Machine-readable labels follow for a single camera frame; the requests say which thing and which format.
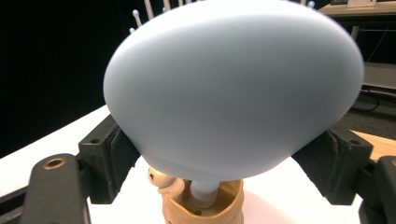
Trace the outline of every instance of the beige plastic part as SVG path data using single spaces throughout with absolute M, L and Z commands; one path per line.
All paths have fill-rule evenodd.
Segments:
M 163 217 L 166 224 L 243 224 L 243 180 L 220 182 L 218 198 L 208 208 L 195 207 L 191 202 L 191 182 L 178 199 L 163 195 Z

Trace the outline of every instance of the wooden stand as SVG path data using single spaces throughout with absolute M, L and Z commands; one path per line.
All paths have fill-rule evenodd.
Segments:
M 195 207 L 191 202 L 190 181 L 176 199 L 163 195 L 163 217 L 166 224 L 243 224 L 243 180 L 221 182 L 218 198 L 208 208 Z

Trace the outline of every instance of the white table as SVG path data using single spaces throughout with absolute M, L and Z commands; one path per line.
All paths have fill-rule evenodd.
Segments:
M 0 160 L 0 197 L 28 184 L 32 167 L 58 153 L 78 153 L 78 142 L 109 114 L 106 106 Z M 148 165 L 140 158 L 111 205 L 90 204 L 93 224 L 163 224 L 162 199 L 147 180 Z M 292 158 L 273 170 L 245 179 L 245 224 L 357 224 L 361 198 L 351 206 L 334 206 Z

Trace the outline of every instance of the wooden base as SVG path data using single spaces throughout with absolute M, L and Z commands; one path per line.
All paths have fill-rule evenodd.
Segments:
M 163 216 L 166 224 L 243 224 L 242 204 L 244 201 L 243 180 L 221 182 L 218 198 L 208 208 L 198 208 L 191 202 L 190 181 L 177 198 L 163 195 Z

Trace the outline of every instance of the white surface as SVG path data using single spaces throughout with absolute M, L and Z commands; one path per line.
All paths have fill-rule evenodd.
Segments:
M 362 81 L 359 49 L 328 17 L 286 1 L 219 0 L 129 35 L 104 94 L 151 166 L 222 181 L 270 170 L 329 129 Z
M 34 164 L 57 153 L 78 153 L 78 142 L 108 115 L 106 106 L 0 160 L 0 196 L 28 183 Z M 91 205 L 93 224 L 164 224 L 161 195 L 147 180 L 141 158 L 111 205 Z M 245 224 L 358 224 L 361 199 L 330 205 L 291 158 L 273 170 L 245 179 Z

